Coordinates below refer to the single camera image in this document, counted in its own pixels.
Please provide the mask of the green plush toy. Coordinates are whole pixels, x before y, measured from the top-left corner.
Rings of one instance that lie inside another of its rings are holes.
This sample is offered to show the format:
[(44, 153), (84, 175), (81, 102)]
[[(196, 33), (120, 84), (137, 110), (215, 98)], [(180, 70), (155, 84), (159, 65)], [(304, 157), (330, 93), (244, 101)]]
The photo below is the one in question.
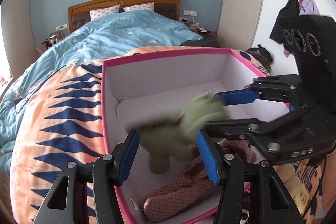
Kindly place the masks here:
[(225, 101), (219, 96), (203, 94), (195, 97), (184, 109), (132, 123), (126, 128), (139, 132), (140, 145), (149, 154), (149, 170), (164, 174), (170, 169), (170, 159), (191, 161), (197, 144), (197, 133), (206, 123), (228, 120)]

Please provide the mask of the wooden nightstand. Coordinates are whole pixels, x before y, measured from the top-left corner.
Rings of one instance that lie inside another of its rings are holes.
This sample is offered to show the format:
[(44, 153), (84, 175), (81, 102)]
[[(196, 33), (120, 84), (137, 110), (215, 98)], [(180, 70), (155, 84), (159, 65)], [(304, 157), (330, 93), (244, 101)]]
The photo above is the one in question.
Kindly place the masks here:
[(209, 37), (209, 36), (216, 38), (216, 36), (217, 36), (216, 32), (212, 32), (212, 31), (208, 31), (208, 30), (195, 30), (194, 32), (196, 34), (200, 35), (203, 38), (206, 38), (206, 37)]

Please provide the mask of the pink storage box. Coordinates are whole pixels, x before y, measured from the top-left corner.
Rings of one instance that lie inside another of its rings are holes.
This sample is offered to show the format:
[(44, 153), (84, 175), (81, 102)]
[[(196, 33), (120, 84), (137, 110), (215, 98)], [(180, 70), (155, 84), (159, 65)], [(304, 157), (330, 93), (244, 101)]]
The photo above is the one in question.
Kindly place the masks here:
[[(242, 89), (254, 78), (264, 77), (234, 50), (191, 47), (110, 59), (104, 61), (102, 72), (106, 152), (123, 143), (133, 125), (177, 113), (198, 95)], [(228, 106), (225, 110), (230, 118), (257, 118), (266, 122), (289, 112), (284, 103), (262, 100)], [(116, 188), (126, 223), (152, 223), (143, 214), (145, 196), (171, 181), (187, 164), (171, 159), (168, 173), (156, 175), (150, 172), (148, 159), (149, 154), (139, 147), (128, 179), (121, 188)], [(221, 191), (212, 189), (189, 209), (160, 223), (196, 223), (214, 214)]]

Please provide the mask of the lilac hanging garment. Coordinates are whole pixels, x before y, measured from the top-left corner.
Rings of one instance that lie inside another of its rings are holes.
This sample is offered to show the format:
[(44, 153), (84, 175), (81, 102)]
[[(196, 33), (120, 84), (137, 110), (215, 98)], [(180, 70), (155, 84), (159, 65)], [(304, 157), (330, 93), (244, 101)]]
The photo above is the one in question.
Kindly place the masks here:
[(299, 4), (299, 15), (320, 15), (314, 0), (302, 0)]

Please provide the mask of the wooden headboard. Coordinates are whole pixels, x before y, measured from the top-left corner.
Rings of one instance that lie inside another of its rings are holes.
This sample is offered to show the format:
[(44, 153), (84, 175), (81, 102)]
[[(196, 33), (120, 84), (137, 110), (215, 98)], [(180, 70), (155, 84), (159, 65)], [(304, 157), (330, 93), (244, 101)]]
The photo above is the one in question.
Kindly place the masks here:
[(154, 11), (169, 19), (179, 21), (181, 0), (93, 0), (68, 8), (68, 27), (70, 33), (91, 21), (90, 11), (119, 5), (120, 11), (125, 7), (154, 3)]

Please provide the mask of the right white patterned pillow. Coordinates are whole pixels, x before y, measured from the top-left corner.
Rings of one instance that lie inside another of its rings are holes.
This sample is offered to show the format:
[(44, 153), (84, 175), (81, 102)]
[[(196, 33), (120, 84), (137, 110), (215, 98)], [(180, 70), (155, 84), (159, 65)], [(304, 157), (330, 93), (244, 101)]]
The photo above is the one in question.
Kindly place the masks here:
[(133, 5), (129, 7), (124, 7), (123, 10), (125, 12), (130, 12), (130, 11), (139, 11), (139, 10), (145, 10), (145, 11), (154, 11), (154, 3), (144, 3), (140, 5)]

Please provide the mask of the white patterned pillow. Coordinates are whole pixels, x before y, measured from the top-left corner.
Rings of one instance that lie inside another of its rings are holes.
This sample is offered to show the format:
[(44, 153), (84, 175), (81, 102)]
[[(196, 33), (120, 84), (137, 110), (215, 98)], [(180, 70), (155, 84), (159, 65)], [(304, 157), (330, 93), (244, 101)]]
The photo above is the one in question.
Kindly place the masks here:
[(130, 12), (130, 11), (139, 11), (139, 10), (145, 10), (145, 11), (154, 11), (154, 3), (144, 3), (140, 5), (133, 5), (129, 7), (124, 7), (123, 10), (125, 12)]
[(120, 11), (120, 6), (119, 5), (115, 5), (115, 6), (111, 6), (111, 7), (107, 7), (107, 8), (103, 8), (103, 9), (96, 9), (96, 10), (91, 10), (89, 12), (90, 14), (90, 20), (95, 20), (98, 18), (101, 18), (103, 16), (107, 16), (107, 15), (111, 15), (111, 14), (117, 14)]

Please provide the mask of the blue floral duvet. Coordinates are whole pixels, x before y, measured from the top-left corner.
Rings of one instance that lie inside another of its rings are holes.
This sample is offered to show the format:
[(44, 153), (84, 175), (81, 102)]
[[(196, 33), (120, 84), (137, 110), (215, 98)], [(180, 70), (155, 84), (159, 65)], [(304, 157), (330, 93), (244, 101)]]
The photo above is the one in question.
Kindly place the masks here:
[(102, 16), (72, 32), (43, 53), (5, 92), (1, 100), (1, 173), (10, 173), (25, 102), (52, 74), (67, 66), (124, 56), (140, 47), (180, 46), (200, 39), (182, 22), (147, 10)]

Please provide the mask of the left white patterned pillow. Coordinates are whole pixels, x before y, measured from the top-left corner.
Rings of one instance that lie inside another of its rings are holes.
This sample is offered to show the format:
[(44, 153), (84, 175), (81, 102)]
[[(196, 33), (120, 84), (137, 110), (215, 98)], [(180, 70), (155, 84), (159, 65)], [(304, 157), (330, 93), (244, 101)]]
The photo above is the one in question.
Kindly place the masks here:
[(98, 18), (101, 18), (103, 16), (107, 16), (107, 15), (111, 15), (111, 14), (117, 14), (120, 11), (120, 6), (119, 5), (115, 5), (115, 6), (111, 6), (111, 7), (107, 7), (107, 8), (103, 8), (103, 9), (96, 9), (96, 10), (91, 10), (89, 12), (90, 14), (90, 20), (95, 20)]

